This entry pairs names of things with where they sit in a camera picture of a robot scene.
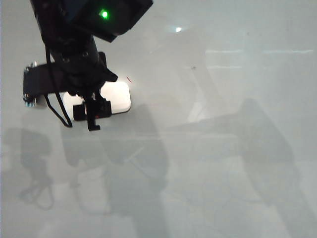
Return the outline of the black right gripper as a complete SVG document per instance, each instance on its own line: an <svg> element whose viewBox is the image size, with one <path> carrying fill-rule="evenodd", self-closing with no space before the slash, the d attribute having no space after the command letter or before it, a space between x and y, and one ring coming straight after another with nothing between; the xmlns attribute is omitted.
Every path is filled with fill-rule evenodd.
<svg viewBox="0 0 317 238"><path fill-rule="evenodd" d="M106 55L97 50L95 42L88 42L78 51L68 54L50 50L55 64L64 74L66 92L85 96L85 101L73 106L75 121L87 120L89 131L101 130L96 119L111 116L110 101L98 101L97 94L106 82L116 82L118 76L106 64Z"/></svg>

